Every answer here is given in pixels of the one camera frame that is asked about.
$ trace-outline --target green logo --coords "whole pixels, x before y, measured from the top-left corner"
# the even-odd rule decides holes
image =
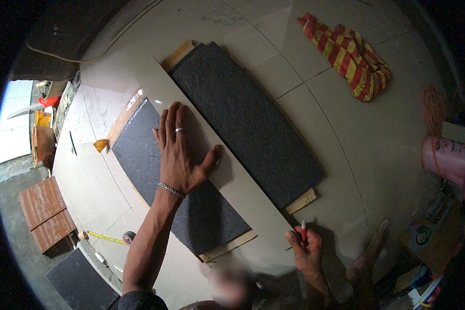
[[[427,225],[422,225],[417,228],[415,241],[418,245],[425,245],[427,242],[429,242],[431,236],[432,230]]]

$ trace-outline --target pink bucket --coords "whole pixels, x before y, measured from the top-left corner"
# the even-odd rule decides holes
[[[465,143],[433,136],[426,137],[422,144],[422,166],[429,172],[463,186],[465,183]]]

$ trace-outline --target bare foot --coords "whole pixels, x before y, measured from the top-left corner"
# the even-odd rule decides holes
[[[372,281],[372,270],[389,234],[389,224],[389,219],[382,221],[365,252],[346,269],[346,279],[350,284],[356,285],[362,279]]]

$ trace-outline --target red plastic bag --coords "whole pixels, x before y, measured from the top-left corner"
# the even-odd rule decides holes
[[[58,104],[60,102],[60,97],[50,97],[44,100],[42,97],[38,98],[38,102],[41,103],[45,108],[54,106],[58,108]]]

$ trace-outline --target red marker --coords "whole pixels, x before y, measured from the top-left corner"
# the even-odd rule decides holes
[[[301,244],[308,245],[306,240],[306,224],[305,220],[301,220]]]

